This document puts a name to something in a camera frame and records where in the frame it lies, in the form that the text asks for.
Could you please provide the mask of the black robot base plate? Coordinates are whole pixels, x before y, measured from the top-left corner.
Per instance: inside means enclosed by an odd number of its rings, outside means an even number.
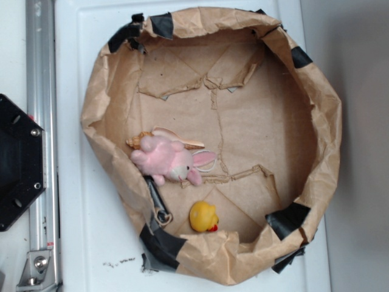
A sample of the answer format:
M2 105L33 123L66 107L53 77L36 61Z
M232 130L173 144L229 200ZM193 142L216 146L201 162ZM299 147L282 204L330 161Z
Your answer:
M1 231L45 190L44 130L1 94Z

